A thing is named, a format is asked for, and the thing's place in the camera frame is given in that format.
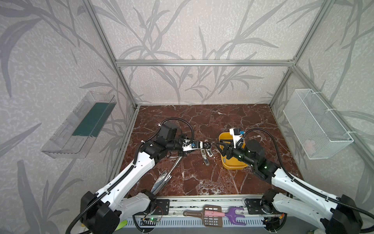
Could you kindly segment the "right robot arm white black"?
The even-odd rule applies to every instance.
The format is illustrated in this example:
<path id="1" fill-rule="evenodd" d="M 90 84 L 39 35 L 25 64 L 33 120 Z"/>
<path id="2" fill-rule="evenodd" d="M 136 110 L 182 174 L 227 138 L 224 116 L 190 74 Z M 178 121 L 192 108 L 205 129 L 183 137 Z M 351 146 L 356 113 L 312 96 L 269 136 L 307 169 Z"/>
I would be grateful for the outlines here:
<path id="1" fill-rule="evenodd" d="M 359 234 L 363 225 L 360 213 L 354 210 L 354 201 L 343 195 L 341 198 L 319 190 L 296 178 L 276 163 L 265 158 L 264 148 L 255 140 L 245 147 L 234 147 L 233 141 L 220 141 L 222 156 L 236 158 L 252 167 L 254 175 L 294 196 L 289 198 L 276 190 L 267 191 L 263 198 L 264 208 L 295 216 L 327 234 Z"/>

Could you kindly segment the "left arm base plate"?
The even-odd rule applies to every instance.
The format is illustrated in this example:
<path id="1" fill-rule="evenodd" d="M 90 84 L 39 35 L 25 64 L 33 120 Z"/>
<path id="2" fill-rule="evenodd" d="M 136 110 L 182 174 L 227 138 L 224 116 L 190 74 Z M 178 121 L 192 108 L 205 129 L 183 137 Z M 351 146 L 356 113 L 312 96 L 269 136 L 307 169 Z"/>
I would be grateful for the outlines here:
<path id="1" fill-rule="evenodd" d="M 169 208 L 169 199 L 154 199 L 150 202 L 148 208 L 145 210 L 145 213 L 150 215 L 168 215 Z"/>

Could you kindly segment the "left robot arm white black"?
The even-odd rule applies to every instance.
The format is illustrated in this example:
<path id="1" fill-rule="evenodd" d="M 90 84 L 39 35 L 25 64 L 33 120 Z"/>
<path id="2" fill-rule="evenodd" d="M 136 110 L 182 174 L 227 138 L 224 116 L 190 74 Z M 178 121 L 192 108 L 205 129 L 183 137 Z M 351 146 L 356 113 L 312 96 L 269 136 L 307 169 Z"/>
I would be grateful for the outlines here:
<path id="1" fill-rule="evenodd" d="M 187 152 L 199 149 L 200 144 L 192 140 L 179 139 L 141 143 L 134 160 L 112 181 L 96 193 L 87 192 L 80 201 L 80 221 L 87 233 L 112 234 L 124 219 L 146 210 L 155 197 L 151 192 L 140 192 L 127 199 L 125 196 L 141 177 L 151 170 L 169 151 L 177 151 L 182 157 Z"/>

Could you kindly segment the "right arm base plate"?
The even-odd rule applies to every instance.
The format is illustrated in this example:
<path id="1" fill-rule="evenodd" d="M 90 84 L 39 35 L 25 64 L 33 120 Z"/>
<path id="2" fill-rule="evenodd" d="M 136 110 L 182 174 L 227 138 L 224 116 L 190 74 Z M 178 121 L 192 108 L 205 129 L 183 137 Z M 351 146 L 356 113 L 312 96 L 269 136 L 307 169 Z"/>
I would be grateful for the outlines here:
<path id="1" fill-rule="evenodd" d="M 261 205 L 261 199 L 246 198 L 244 204 L 249 215 L 281 215 L 281 213 L 276 211 L 274 208 L 263 207 Z"/>

